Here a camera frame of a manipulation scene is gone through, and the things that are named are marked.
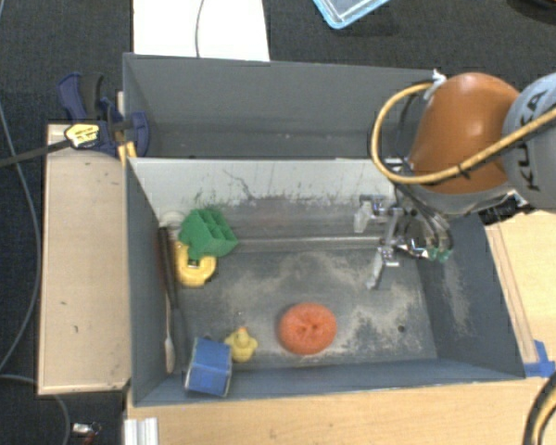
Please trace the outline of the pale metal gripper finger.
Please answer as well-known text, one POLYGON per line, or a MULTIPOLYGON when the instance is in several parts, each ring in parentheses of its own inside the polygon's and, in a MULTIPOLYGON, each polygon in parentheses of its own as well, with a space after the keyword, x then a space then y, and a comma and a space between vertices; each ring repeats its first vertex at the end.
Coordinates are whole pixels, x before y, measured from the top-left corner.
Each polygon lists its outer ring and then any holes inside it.
POLYGON ((359 207, 353 218, 355 233, 364 233, 369 223, 396 223, 401 216, 401 207, 384 195, 360 195, 359 207))
POLYGON ((398 268, 399 265, 398 255, 393 247, 379 247, 373 259, 372 273, 365 281, 365 286, 369 290, 378 288, 385 272, 398 268))

